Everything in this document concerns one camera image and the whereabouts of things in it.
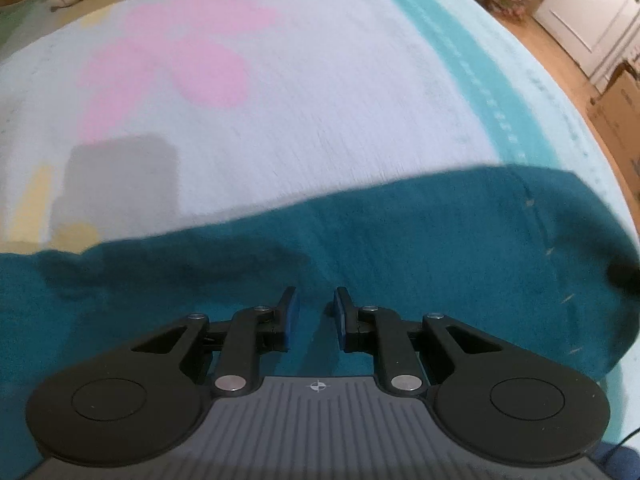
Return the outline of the floral bed sheet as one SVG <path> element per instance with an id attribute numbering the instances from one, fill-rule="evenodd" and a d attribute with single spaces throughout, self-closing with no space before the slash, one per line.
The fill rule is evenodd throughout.
<path id="1" fill-rule="evenodd" d="M 1 48 L 1 258 L 498 166 L 574 174 L 638 252 L 582 116 L 473 0 L 32 0 Z"/>

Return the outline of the teal green pants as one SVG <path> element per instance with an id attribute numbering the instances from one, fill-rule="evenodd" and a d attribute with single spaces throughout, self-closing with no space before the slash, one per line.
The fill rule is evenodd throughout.
<path id="1" fill-rule="evenodd" d="M 323 313 L 337 287 L 417 320 L 440 312 L 603 378 L 639 333 L 639 299 L 608 281 L 636 245 L 570 172 L 477 167 L 306 200 L 81 254 L 1 258 L 1 474 L 39 462 L 24 421 L 50 374 L 191 312 L 214 320 L 295 287 L 292 348 L 268 373 L 350 375 Z"/>

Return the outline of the white door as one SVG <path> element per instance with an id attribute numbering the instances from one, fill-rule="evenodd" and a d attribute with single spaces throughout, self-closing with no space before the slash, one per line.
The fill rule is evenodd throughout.
<path id="1" fill-rule="evenodd" d="M 534 19 L 593 77 L 639 21 L 639 0 L 542 0 Z"/>

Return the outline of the brown cardboard box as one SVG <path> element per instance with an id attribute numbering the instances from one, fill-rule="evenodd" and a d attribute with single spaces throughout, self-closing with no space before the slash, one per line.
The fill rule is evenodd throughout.
<path id="1" fill-rule="evenodd" d="M 602 96 L 588 117 L 612 155 L 639 212 L 639 64 L 623 61 L 616 66 Z"/>

